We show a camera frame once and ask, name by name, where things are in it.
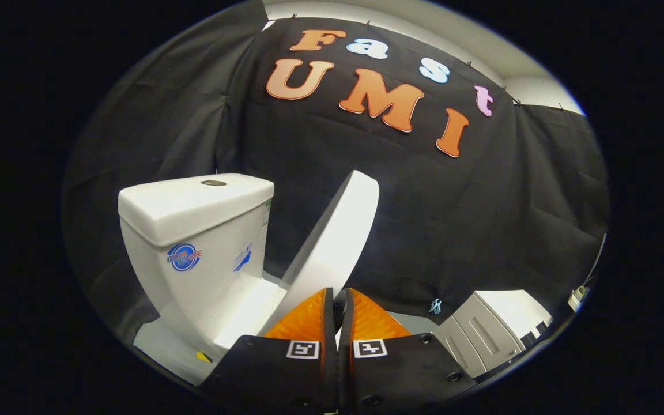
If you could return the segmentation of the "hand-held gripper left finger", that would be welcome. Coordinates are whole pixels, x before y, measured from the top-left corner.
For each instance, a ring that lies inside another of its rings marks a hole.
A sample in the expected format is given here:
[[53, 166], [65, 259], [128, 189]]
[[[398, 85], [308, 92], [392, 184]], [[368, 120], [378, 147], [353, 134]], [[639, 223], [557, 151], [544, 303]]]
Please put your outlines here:
[[201, 383], [231, 414], [322, 414], [335, 408], [334, 292], [319, 290], [266, 334], [243, 335]]

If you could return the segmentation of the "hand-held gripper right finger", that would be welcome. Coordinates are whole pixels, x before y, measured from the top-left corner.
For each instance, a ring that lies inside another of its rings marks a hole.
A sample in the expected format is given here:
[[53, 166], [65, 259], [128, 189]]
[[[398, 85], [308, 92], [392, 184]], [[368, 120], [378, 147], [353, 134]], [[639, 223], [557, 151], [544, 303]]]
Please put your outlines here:
[[435, 414], [475, 378], [433, 333], [411, 333], [359, 290], [344, 290], [340, 401], [350, 414]]

